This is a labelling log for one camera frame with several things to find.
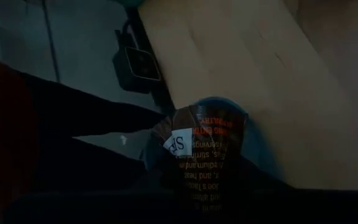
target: white sticker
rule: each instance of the white sticker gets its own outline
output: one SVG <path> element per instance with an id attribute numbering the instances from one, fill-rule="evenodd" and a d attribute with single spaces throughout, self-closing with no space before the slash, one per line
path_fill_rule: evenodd
<path id="1" fill-rule="evenodd" d="M 164 148 L 174 156 L 192 155 L 193 128 L 173 130 L 172 135 L 164 142 Z"/>

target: wooden table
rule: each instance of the wooden table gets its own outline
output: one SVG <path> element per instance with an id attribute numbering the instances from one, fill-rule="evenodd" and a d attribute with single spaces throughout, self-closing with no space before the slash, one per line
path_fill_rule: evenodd
<path id="1" fill-rule="evenodd" d="M 230 98 L 285 180 L 358 189 L 358 115 L 280 0 L 147 0 L 139 8 L 176 108 Z"/>

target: white label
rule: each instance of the white label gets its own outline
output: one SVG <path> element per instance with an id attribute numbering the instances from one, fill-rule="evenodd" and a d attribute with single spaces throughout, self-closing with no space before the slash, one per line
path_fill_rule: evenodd
<path id="1" fill-rule="evenodd" d="M 174 156 L 192 155 L 193 128 L 173 130 L 172 135 L 164 142 L 164 148 Z"/>

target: gray floor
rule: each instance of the gray floor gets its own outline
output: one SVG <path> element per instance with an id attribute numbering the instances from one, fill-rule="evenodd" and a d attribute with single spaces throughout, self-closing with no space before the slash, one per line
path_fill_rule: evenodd
<path id="1" fill-rule="evenodd" d="M 0 61 L 22 72 L 55 81 L 40 1 L 29 2 L 0 0 Z M 108 0 L 47 2 L 64 85 L 110 101 L 159 110 L 150 95 L 127 92 L 118 85 L 111 59 L 118 50 L 114 30 L 120 29 L 127 19 L 122 6 Z M 148 137 L 148 131 L 141 131 L 80 139 L 137 158 Z"/>

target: red fabric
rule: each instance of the red fabric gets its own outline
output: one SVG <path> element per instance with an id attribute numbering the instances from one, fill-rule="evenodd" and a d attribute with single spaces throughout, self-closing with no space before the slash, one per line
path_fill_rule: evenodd
<path id="1" fill-rule="evenodd" d="M 37 136 L 37 115 L 24 81 L 0 63 L 0 217 L 31 185 Z"/>

